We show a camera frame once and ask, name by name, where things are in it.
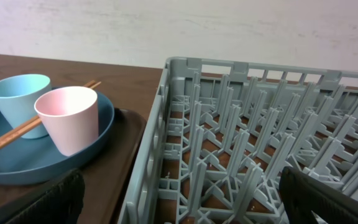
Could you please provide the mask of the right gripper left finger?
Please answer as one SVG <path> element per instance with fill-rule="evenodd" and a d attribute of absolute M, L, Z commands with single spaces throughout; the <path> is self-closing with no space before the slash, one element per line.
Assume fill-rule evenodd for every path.
<path fill-rule="evenodd" d="M 78 169 L 50 180 L 11 205 L 7 223 L 76 223 L 83 208 L 85 181 Z"/>

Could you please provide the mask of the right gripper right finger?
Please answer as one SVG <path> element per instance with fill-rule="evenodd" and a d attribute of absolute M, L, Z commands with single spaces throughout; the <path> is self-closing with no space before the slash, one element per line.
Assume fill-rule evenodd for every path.
<path fill-rule="evenodd" d="M 282 170 L 279 192 L 289 223 L 358 224 L 358 201 L 292 168 Z"/>

